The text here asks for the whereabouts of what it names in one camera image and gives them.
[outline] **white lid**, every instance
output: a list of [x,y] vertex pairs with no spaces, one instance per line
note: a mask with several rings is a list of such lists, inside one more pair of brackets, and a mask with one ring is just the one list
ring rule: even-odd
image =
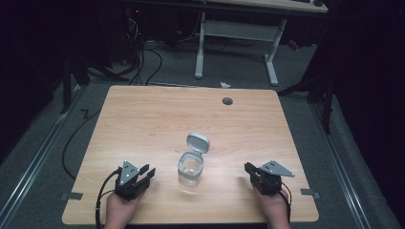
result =
[[190,133],[187,136],[187,145],[195,152],[205,154],[209,150],[209,139],[198,133]]

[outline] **human hand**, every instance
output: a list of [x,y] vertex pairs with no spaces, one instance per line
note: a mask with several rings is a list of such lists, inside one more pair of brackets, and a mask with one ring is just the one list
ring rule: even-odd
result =
[[134,217],[140,200],[145,192],[129,201],[112,193],[107,198],[107,218],[104,229],[123,229]]
[[[289,229],[287,204],[284,199],[279,194],[273,196],[262,195],[255,186],[252,185],[252,187],[256,197],[260,200],[262,210],[271,227],[273,229]],[[280,192],[288,199],[288,194],[284,189]]]

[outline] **wrist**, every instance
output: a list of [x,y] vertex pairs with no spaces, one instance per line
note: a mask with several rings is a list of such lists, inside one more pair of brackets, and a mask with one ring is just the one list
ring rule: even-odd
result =
[[105,221],[103,229],[124,229],[126,224],[114,221]]
[[267,229],[290,229],[289,222],[287,220],[269,220],[267,223]]

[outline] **black tape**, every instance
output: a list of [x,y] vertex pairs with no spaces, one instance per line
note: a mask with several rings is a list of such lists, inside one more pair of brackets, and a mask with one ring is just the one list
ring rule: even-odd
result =
[[60,199],[62,200],[67,200],[67,199],[76,199],[76,200],[81,200],[81,198],[83,197],[83,194],[80,193],[62,193],[62,195],[60,196]]
[[301,189],[301,194],[304,196],[313,196],[313,198],[321,198],[319,193],[313,192],[312,189]]

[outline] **wooden table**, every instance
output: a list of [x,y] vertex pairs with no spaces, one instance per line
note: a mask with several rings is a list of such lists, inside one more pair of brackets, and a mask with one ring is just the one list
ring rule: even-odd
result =
[[[223,98],[233,100],[224,105]],[[194,190],[179,184],[177,165],[190,151],[189,133],[210,139],[202,180]],[[308,189],[277,93],[271,90],[113,86],[63,214],[66,224],[95,224],[102,182],[123,160],[156,168],[131,223],[265,222],[244,165],[276,160],[295,174],[283,177],[292,192],[291,221],[315,221]],[[113,177],[104,191],[114,189]],[[101,221],[105,220],[105,199]]]

